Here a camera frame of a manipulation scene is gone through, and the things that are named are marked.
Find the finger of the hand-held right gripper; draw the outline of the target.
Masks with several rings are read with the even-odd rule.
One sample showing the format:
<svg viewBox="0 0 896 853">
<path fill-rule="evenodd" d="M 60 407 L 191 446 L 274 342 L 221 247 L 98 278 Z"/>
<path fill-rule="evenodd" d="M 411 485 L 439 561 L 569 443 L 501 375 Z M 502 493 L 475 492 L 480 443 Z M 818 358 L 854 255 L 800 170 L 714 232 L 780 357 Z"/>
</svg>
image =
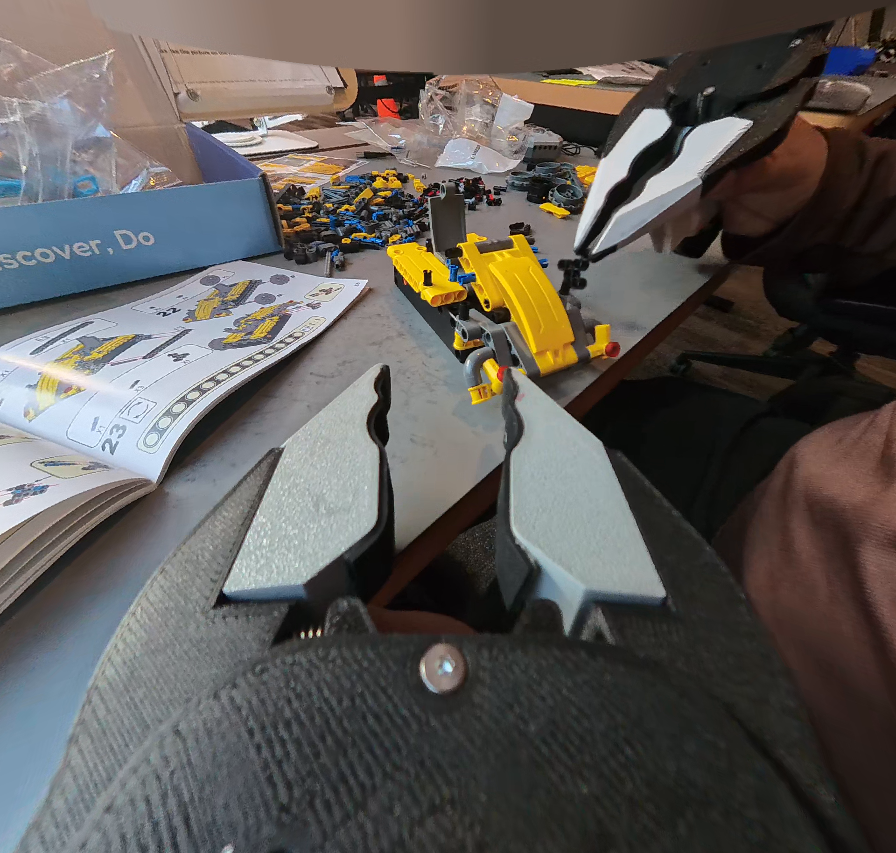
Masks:
<svg viewBox="0 0 896 853">
<path fill-rule="evenodd" d="M 605 151 L 579 219 L 575 254 L 589 254 L 617 209 L 633 195 L 635 182 L 670 153 L 675 128 L 664 108 L 637 113 Z"/>
<path fill-rule="evenodd" d="M 752 125 L 736 116 L 685 128 L 674 125 L 670 153 L 635 182 L 633 195 L 615 211 L 586 256 L 599 261 L 696 202 L 703 178 Z"/>
</svg>

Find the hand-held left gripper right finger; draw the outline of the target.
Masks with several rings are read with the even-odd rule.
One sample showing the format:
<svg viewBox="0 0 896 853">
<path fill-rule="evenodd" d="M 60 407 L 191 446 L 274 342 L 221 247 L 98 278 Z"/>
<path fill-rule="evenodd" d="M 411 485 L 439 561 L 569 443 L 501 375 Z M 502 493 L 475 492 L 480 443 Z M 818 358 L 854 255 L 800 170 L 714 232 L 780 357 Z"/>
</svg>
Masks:
<svg viewBox="0 0 896 853">
<path fill-rule="evenodd" d="M 554 604 L 572 633 L 593 605 L 666 605 L 606 447 L 520 370 L 504 373 L 497 587 L 507 612 Z"/>
</svg>

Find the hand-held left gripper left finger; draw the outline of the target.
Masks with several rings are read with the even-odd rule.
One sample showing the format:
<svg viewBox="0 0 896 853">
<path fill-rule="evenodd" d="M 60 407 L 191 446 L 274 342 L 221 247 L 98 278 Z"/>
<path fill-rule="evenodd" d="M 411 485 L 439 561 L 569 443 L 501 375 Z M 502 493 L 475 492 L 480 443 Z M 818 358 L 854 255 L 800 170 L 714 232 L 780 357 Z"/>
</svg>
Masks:
<svg viewBox="0 0 896 853">
<path fill-rule="evenodd" d="M 393 562 L 389 366 L 377 364 L 294 433 L 222 588 L 230 601 L 369 599 Z"/>
</svg>

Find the yellow toy vehicle model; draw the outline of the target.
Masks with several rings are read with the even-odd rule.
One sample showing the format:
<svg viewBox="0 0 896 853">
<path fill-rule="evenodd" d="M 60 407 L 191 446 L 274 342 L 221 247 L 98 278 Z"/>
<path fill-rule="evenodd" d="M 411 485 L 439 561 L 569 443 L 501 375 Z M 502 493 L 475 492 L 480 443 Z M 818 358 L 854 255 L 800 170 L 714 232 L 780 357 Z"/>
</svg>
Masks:
<svg viewBox="0 0 896 853">
<path fill-rule="evenodd" d="M 467 232 L 454 183 L 427 209 L 429 243 L 392 244 L 387 254 L 398 291 L 462 364 L 472 404 L 499 396 L 512 368 L 537 379 L 619 356 L 610 326 L 586 319 L 573 295 L 585 283 L 580 260 L 561 262 L 557 289 L 524 224 L 502 239 Z"/>
</svg>

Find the pile of small building parts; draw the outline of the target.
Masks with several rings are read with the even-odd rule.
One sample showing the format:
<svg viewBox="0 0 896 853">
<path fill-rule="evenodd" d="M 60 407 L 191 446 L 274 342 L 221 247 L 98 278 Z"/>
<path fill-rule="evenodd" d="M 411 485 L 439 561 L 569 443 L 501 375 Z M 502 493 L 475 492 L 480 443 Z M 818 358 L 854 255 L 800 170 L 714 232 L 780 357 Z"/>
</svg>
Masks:
<svg viewBox="0 0 896 853">
<path fill-rule="evenodd" d="M 293 265 L 330 262 L 343 271 L 349 254 L 410 243 L 431 250 L 428 201 L 441 187 L 395 169 L 336 175 L 328 184 L 308 175 L 275 178 L 283 255 Z"/>
</svg>

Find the person's right forearm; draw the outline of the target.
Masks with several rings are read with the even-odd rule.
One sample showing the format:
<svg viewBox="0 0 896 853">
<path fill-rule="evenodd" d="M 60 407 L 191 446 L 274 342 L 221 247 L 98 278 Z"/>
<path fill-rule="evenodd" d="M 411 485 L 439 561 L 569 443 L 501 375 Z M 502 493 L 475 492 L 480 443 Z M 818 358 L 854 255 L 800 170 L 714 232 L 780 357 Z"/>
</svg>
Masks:
<svg viewBox="0 0 896 853">
<path fill-rule="evenodd" d="M 853 286 L 895 266 L 895 143 L 796 119 L 770 154 L 708 200 L 731 263 L 827 274 Z"/>
</svg>

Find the grey desk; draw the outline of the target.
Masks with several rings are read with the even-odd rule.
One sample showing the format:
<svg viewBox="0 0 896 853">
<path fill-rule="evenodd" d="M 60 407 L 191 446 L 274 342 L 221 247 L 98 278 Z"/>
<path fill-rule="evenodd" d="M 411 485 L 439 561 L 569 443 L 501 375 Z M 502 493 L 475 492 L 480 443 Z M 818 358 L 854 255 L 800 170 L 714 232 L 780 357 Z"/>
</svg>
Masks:
<svg viewBox="0 0 896 853">
<path fill-rule="evenodd" d="M 609 322 L 617 359 L 545 388 L 585 411 L 643 363 L 722 283 L 719 245 L 699 261 L 642 238 L 589 268 L 581 301 Z M 390 366 L 388 457 L 400 566 L 417 572 L 487 507 L 499 466 L 498 404 L 473 407 L 462 367 L 397 291 L 383 251 L 351 260 L 367 291 L 333 328 L 233 393 L 187 437 L 161 487 L 97 527 L 5 613 L 1 628 L 1 849 L 14 851 L 59 765 L 91 676 L 118 623 L 168 555 L 246 472 L 371 366 Z M 186 275 L 2 312 L 2 343 L 129 303 Z"/>
</svg>

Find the background wooden table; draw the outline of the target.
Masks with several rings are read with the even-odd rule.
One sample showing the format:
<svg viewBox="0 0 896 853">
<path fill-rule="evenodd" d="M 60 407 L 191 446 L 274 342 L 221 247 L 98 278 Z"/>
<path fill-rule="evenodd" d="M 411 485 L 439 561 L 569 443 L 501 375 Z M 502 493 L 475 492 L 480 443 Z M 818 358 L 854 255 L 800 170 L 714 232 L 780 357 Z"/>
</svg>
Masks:
<svg viewBox="0 0 896 853">
<path fill-rule="evenodd" d="M 571 108 L 581 111 L 618 115 L 636 90 L 630 87 L 549 84 L 538 74 L 494 75 L 501 90 L 535 105 Z M 804 110 L 802 119 L 820 128 L 841 128 L 865 132 L 885 119 L 895 106 L 894 77 L 863 76 L 859 82 L 871 89 L 871 97 L 862 111 L 852 114 Z"/>
</svg>

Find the pile of yellow beams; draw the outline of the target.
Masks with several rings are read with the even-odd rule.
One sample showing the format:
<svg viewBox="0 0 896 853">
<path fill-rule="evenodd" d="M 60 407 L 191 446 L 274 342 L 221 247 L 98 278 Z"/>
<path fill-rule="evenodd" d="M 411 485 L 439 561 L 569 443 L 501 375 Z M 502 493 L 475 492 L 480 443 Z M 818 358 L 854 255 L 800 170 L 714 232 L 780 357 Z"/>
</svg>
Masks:
<svg viewBox="0 0 896 853">
<path fill-rule="evenodd" d="M 551 174 L 543 174 L 547 182 L 547 193 L 540 209 L 561 219 L 580 214 L 597 168 L 596 165 L 587 164 L 555 164 Z"/>
</svg>

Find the group of grey toothed wheels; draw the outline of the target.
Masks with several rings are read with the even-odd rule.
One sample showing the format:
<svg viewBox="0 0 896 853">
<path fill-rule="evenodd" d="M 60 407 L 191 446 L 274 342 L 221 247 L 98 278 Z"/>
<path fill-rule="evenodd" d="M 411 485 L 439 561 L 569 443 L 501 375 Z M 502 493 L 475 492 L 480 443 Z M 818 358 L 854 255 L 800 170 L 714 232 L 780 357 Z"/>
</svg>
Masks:
<svg viewBox="0 0 896 853">
<path fill-rule="evenodd" d="M 538 207 L 545 201 L 547 182 L 543 174 L 552 173 L 553 166 L 557 163 L 541 163 L 531 170 L 514 171 L 506 178 L 507 188 L 526 195 L 527 201 Z"/>
</svg>

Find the crumpled clear plastic bag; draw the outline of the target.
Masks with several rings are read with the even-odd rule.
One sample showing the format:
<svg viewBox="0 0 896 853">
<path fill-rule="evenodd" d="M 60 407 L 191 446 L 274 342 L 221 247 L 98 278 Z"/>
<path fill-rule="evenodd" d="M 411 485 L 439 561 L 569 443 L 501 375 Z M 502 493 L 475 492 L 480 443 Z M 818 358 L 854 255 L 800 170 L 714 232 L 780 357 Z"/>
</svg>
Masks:
<svg viewBox="0 0 896 853">
<path fill-rule="evenodd" d="M 534 106 L 489 75 L 439 75 L 420 91 L 419 118 L 405 124 L 401 157 L 427 168 L 476 175 L 515 169 L 532 137 Z"/>
</svg>

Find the black office chair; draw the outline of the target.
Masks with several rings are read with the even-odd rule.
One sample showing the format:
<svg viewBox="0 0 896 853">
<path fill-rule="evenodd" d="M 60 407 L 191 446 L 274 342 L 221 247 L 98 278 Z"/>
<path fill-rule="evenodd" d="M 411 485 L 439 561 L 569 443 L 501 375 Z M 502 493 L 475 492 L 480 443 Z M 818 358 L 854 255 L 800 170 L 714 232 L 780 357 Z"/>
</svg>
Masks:
<svg viewBox="0 0 896 853">
<path fill-rule="evenodd" d="M 700 363 L 791 382 L 854 377 L 862 356 L 895 358 L 895 270 L 848 286 L 827 274 L 767 269 L 763 292 L 795 325 L 762 354 L 684 351 L 669 366 L 683 377 Z"/>
</svg>

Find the instruction booklet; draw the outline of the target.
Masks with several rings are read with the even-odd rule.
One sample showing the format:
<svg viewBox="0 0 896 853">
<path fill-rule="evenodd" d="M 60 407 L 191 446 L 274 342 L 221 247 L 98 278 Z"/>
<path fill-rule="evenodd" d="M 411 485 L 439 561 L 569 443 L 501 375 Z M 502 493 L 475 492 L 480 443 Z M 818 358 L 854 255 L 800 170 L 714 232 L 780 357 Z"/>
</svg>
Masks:
<svg viewBox="0 0 896 853">
<path fill-rule="evenodd" d="M 323 334 L 367 284 L 233 262 L 3 346 L 1 610 L 157 488 L 208 411 Z"/>
</svg>

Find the sticker sheet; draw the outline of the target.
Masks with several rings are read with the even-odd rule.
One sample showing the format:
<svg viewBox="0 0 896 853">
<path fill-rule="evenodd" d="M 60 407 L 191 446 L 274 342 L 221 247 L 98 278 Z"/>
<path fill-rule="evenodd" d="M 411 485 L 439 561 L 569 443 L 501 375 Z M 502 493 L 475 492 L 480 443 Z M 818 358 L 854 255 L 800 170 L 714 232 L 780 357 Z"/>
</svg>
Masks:
<svg viewBox="0 0 896 853">
<path fill-rule="evenodd" d="M 289 184 L 299 187 L 323 187 L 342 183 L 348 175 L 363 173 L 365 160 L 337 157 L 332 154 L 291 153 L 255 161 L 273 188 Z"/>
</svg>

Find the clear plastic bag with parts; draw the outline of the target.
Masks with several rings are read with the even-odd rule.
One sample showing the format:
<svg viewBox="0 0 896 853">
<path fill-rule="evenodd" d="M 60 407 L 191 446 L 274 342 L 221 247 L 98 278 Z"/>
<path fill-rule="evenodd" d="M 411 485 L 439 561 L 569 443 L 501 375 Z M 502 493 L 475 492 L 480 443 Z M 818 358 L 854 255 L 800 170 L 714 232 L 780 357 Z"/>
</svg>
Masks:
<svg viewBox="0 0 896 853">
<path fill-rule="evenodd" d="M 55 65 L 1 41 L 2 207 L 181 184 L 113 132 L 114 54 Z"/>
</svg>

